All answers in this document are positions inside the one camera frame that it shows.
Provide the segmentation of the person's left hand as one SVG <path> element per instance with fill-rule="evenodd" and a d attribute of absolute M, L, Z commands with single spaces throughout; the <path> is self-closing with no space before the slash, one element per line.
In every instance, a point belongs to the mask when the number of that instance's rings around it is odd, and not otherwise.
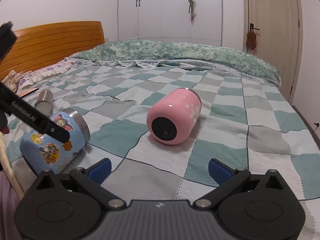
<path fill-rule="evenodd" d="M 2 127 L 2 128 L 0 129 L 0 131 L 1 131 L 3 134 L 9 134 L 10 129 L 8 128 L 8 126 L 5 126 L 5 127 Z"/>

